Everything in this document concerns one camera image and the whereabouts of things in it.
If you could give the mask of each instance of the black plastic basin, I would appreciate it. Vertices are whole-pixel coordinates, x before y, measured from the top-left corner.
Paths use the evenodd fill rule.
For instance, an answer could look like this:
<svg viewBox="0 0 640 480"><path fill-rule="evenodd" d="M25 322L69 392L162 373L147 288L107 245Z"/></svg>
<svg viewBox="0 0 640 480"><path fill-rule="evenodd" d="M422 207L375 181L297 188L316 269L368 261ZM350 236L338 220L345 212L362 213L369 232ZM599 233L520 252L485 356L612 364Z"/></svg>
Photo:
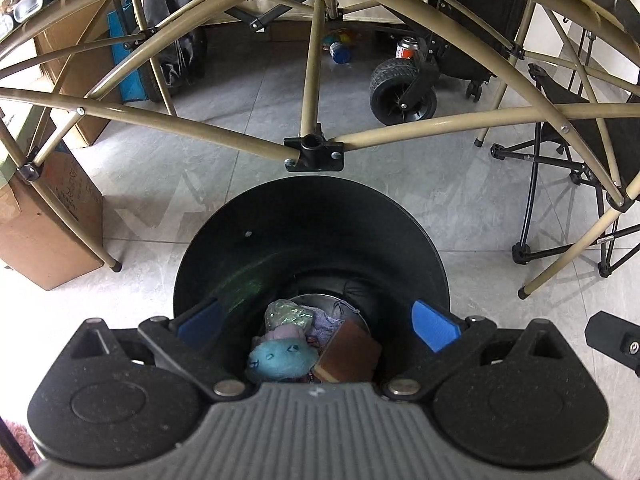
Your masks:
<svg viewBox="0 0 640 480"><path fill-rule="evenodd" d="M405 209L362 184L313 175L262 184L217 211L182 259L174 314L218 298L223 329L208 352L241 374L268 303L313 292L360 310L383 345L377 381L428 351L412 329L414 301L449 309L438 252Z"/></svg>

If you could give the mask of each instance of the plastic bag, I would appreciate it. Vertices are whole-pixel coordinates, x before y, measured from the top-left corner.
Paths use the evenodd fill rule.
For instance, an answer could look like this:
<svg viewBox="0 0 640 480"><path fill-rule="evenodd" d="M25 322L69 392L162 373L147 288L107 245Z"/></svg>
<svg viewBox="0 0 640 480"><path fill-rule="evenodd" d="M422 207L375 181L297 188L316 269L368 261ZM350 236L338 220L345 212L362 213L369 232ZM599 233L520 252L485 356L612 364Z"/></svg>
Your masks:
<svg viewBox="0 0 640 480"><path fill-rule="evenodd" d="M313 322L313 312L289 300L273 301L264 313L264 324L267 332L287 323L293 323L306 332Z"/></svg>

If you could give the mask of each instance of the bag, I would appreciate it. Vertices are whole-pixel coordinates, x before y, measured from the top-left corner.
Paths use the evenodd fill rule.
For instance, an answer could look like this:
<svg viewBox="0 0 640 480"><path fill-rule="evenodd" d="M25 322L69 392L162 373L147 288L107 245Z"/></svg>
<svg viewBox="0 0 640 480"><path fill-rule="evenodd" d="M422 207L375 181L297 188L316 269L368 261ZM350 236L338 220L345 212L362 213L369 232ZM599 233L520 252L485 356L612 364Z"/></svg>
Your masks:
<svg viewBox="0 0 640 480"><path fill-rule="evenodd" d="M191 0L143 0L149 27L155 27L170 14ZM203 27L196 27L174 41L157 56L164 80L169 88L193 84L204 76L207 59L207 35Z"/></svg>

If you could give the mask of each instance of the black plastic connector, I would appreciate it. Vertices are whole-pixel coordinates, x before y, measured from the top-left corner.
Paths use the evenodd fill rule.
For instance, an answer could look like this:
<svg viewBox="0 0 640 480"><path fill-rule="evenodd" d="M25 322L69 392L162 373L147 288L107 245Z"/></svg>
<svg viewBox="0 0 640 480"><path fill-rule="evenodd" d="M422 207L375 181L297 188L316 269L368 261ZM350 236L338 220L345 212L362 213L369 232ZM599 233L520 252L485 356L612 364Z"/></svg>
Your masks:
<svg viewBox="0 0 640 480"><path fill-rule="evenodd" d="M326 140L320 123L316 131L304 137L286 137L284 145L300 152L300 158L285 161L287 171L342 171L344 169L344 144Z"/></svg>

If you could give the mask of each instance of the blue plastic tab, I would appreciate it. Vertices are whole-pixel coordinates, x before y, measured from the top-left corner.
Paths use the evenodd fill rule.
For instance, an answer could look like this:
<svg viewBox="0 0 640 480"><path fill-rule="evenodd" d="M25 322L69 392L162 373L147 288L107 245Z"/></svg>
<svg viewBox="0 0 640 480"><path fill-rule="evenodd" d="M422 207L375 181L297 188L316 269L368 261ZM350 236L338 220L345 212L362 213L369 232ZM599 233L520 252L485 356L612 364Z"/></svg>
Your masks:
<svg viewBox="0 0 640 480"><path fill-rule="evenodd" d="M177 336L194 350L201 350L220 334L222 320L222 307L213 300L209 306L185 320L178 327Z"/></svg>
<svg viewBox="0 0 640 480"><path fill-rule="evenodd" d="M414 332L434 352L439 352L460 337L460 327L453 320L420 300L412 307L411 321Z"/></svg>

